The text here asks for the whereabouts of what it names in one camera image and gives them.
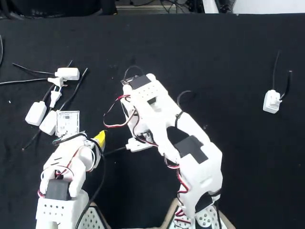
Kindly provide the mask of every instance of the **white plug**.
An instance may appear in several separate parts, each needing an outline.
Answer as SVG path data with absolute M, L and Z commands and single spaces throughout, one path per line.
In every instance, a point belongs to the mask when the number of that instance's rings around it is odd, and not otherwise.
M 275 114 L 280 109 L 281 95 L 275 90 L 269 90 L 264 99 L 263 110 Z
M 78 68 L 59 68 L 55 76 L 63 78 L 64 80 L 79 80 L 80 71 Z
M 58 87 L 63 87 L 66 86 L 63 84 L 63 82 L 66 82 L 67 80 L 63 79 L 63 78 L 48 78 L 48 82 L 53 83 L 55 86 Z
M 148 149 L 150 147 L 152 147 L 152 145 L 148 143 L 139 142 L 135 138 L 129 138 L 128 144 L 126 144 L 126 149 L 130 150 L 131 152 L 138 152 L 144 149 Z
M 42 123 L 40 124 L 39 129 L 48 135 L 53 135 L 55 132 L 56 122 L 57 122 L 56 111 L 50 111 L 47 114 L 47 116 L 44 118 Z
M 61 88 L 59 88 L 59 91 L 56 91 L 55 89 L 56 89 L 56 87 L 54 88 L 53 91 L 51 91 L 51 102 L 50 102 L 51 108 L 54 108 L 56 102 L 61 97 Z
M 25 121 L 31 125 L 40 125 L 44 115 L 46 114 L 47 106 L 44 101 L 34 102 L 25 117 Z

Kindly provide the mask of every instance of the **white plastic part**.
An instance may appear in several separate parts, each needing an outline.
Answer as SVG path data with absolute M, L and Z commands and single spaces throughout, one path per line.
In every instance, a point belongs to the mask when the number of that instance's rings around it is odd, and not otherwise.
M 90 207 L 83 216 L 79 229 L 106 229 L 96 209 Z
M 61 87 L 59 91 L 55 91 L 55 89 L 51 91 L 51 102 L 50 102 L 51 108 L 54 108 L 56 102 L 59 100 L 60 97 L 61 97 Z
M 54 85 L 58 86 L 58 87 L 63 87 L 65 86 L 63 84 L 63 82 L 65 82 L 66 80 L 64 80 L 63 78 L 48 78 L 48 82 L 53 83 Z
M 135 90 L 129 84 L 123 86 L 124 94 L 130 94 L 130 102 L 121 99 L 121 103 L 129 115 L 133 112 L 133 107 L 140 115 L 140 121 L 134 130 L 135 134 L 138 135 L 150 130 L 160 154 L 166 155 L 169 160 L 179 164 L 179 152 L 168 139 L 166 129 L 169 126 L 175 126 L 177 115 L 181 113 L 181 109 L 153 74 L 150 73 L 146 76 L 151 82 Z M 149 104 L 147 101 L 153 98 L 156 99 L 156 102 Z M 131 133 L 137 121 L 138 117 L 134 116 L 128 123 Z M 189 135 L 194 135 L 203 144 L 210 142 L 208 135 L 187 113 L 181 115 L 177 127 Z
M 280 94 L 275 90 L 269 90 L 264 99 L 263 110 L 275 114 L 280 109 Z
M 219 13 L 215 0 L 203 0 L 204 13 Z
M 72 200 L 39 198 L 36 212 L 36 229 L 74 229 L 82 210 L 89 201 L 88 194 L 81 190 Z
M 148 143 L 141 143 L 137 141 L 135 138 L 129 138 L 128 139 L 128 144 L 126 144 L 126 149 L 130 150 L 131 152 L 138 152 L 144 149 L 148 149 L 152 147 L 152 145 Z
M 79 111 L 58 111 L 56 122 L 56 136 L 75 135 L 80 132 Z
M 53 135 L 55 132 L 56 120 L 56 111 L 50 111 L 40 124 L 39 129 L 48 135 Z
M 79 80 L 80 71 L 78 68 L 59 68 L 55 76 L 63 78 L 64 80 Z
M 25 121 L 31 125 L 40 125 L 41 121 L 46 114 L 47 106 L 44 101 L 34 102 L 25 117 Z
M 181 209 L 188 216 L 195 216 L 195 206 L 200 197 L 209 192 L 216 193 L 221 189 L 223 175 L 221 173 L 222 152 L 217 146 L 210 142 L 201 147 L 201 151 L 207 156 L 207 160 L 198 164 L 191 154 L 188 154 L 180 160 L 180 173 L 182 180 L 188 187 L 191 187 L 187 193 L 180 194 L 180 200 L 183 202 Z

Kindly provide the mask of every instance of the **electrical cord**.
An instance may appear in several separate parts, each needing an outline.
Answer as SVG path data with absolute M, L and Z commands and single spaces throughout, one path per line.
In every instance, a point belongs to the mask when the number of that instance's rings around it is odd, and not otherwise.
M 11 63 L 13 66 L 15 67 L 18 67 L 22 70 L 25 70 L 26 72 L 30 72 L 30 73 L 38 73 L 38 74 L 46 74 L 46 75 L 55 75 L 55 73 L 49 73 L 49 72 L 41 72 L 41 71 L 36 71 L 36 70 L 32 70 L 32 69 L 29 69 L 29 68 L 26 68 L 26 67 L 23 67 L 19 64 L 16 64 L 16 63 Z
M 112 150 L 112 151 L 109 151 L 109 152 L 107 152 L 107 153 L 104 153 L 104 156 L 111 155 L 111 154 L 113 154 L 113 153 L 116 153 L 116 152 L 121 151 L 121 150 L 124 150 L 124 149 L 126 149 L 125 146 L 124 146 L 124 147 L 121 147 L 121 148 L 114 149 L 114 150 Z
M 60 107 L 60 109 L 59 109 L 60 111 L 65 107 L 65 105 L 67 105 L 67 104 L 74 98 L 74 96 L 76 95 L 76 93 L 77 93 L 77 91 L 78 91 L 78 89 L 79 89 L 79 87 L 80 87 L 80 85 L 81 85 L 83 79 L 84 79 L 85 76 L 86 76 L 87 71 L 88 71 L 88 68 L 86 68 L 85 71 L 83 72 L 83 74 L 82 74 L 82 76 L 81 76 L 81 79 L 80 79 L 80 81 L 78 82 L 76 88 L 74 89 L 74 92 L 73 92 L 73 94 L 71 95 L 71 97 L 70 97 L 69 99 L 67 99 L 67 100 L 61 105 L 61 107 Z
M 275 62 L 274 62 L 274 66 L 273 66 L 273 73 L 272 73 L 272 89 L 274 90 L 275 89 L 275 71 L 276 71 L 276 68 L 277 68 L 277 63 L 278 63 L 278 59 L 280 57 L 280 54 L 281 54 L 281 51 L 277 51 L 277 55 L 276 55 L 276 59 L 275 59 Z
M 3 55 L 4 55 L 3 40 L 1 35 L 0 35 L 0 45 L 1 45 L 1 56 L 0 56 L 0 67 L 1 67 L 3 62 Z
M 217 220 L 218 220 L 218 224 L 219 224 L 219 229 L 222 229 L 222 225 L 221 225 L 221 221 L 220 221 L 219 208 L 218 208 L 218 201 L 216 201 L 215 207 L 216 207 L 216 212 L 217 212 Z
M 132 66 L 130 66 L 129 68 L 127 68 L 127 70 L 125 71 L 125 74 L 124 74 L 124 77 L 123 77 L 123 81 L 124 81 L 125 83 L 127 83 L 127 82 L 125 81 L 125 79 L 126 79 L 126 76 L 127 76 L 128 71 L 129 71 L 131 68 L 137 68 L 137 69 L 139 69 L 139 70 L 141 71 L 142 75 L 144 75 L 144 71 L 143 71 L 142 68 L 140 68 L 140 67 L 137 66 L 137 65 L 132 65 Z
M 285 92 L 281 95 L 280 100 L 283 100 L 289 93 L 290 91 L 290 82 L 292 80 L 292 71 L 288 71 L 288 78 L 287 78 L 287 85 L 286 85 L 286 90 Z
M 32 79 L 32 80 L 16 80 L 16 81 L 7 81 L 7 82 L 1 82 L 0 85 L 5 84 L 12 84 L 12 83 L 29 83 L 29 82 L 35 82 L 35 81 L 47 81 L 47 78 L 40 78 L 40 79 Z
M 149 5 L 149 4 L 153 3 L 154 1 L 155 1 L 155 0 L 151 0 L 151 1 L 147 2 L 147 3 L 135 5 L 135 4 L 133 3 L 133 1 L 130 0 L 129 4 L 130 4 L 130 5 L 133 5 L 133 6 L 135 6 L 135 7 L 138 7 L 138 6 L 146 6 L 146 5 Z

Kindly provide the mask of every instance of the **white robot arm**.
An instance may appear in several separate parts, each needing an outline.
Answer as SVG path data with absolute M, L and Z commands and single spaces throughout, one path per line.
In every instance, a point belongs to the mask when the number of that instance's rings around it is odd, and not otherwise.
M 95 169 L 101 159 L 99 149 L 105 147 L 105 133 L 93 140 L 79 133 L 54 142 L 59 146 L 41 173 L 36 229 L 74 229 L 89 201 L 81 189 L 86 172 Z
M 166 164 L 167 160 L 175 163 L 167 164 L 169 168 L 177 169 L 181 182 L 180 209 L 174 224 L 179 228 L 195 227 L 195 220 L 220 197 L 222 152 L 172 100 L 153 74 L 135 76 L 122 83 L 124 97 L 121 103 L 133 136 L 128 140 L 127 149 L 134 152 L 155 146 Z M 173 146 L 167 137 L 169 126 L 175 126 L 189 136 Z M 208 222 L 200 225 L 209 226 Z

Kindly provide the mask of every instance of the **black fabric surface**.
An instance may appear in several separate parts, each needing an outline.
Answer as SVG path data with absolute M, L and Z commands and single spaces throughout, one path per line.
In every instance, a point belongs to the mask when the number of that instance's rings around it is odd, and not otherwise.
M 132 64 L 154 73 L 223 152 L 220 210 L 239 229 L 301 228 L 304 202 L 305 15 L 153 15 L 0 21 L 5 39 L 0 81 L 32 76 L 11 62 L 54 72 L 70 59 L 90 74 L 70 110 L 80 110 L 81 130 L 95 136 L 102 115 L 122 93 L 120 80 Z M 277 114 L 262 110 L 272 66 L 282 55 L 276 89 L 293 70 L 290 94 Z M 59 107 L 76 82 L 68 82 Z M 1 228 L 35 227 L 40 173 L 54 151 L 54 137 L 36 133 L 25 115 L 49 88 L 46 82 L 0 86 Z M 123 121 L 120 106 L 108 123 Z M 108 132 L 106 150 L 124 146 L 128 128 Z M 102 168 L 87 176 L 91 196 Z M 112 228 L 161 225 L 179 183 L 156 149 L 117 152 L 107 160 L 105 185 L 96 203 Z

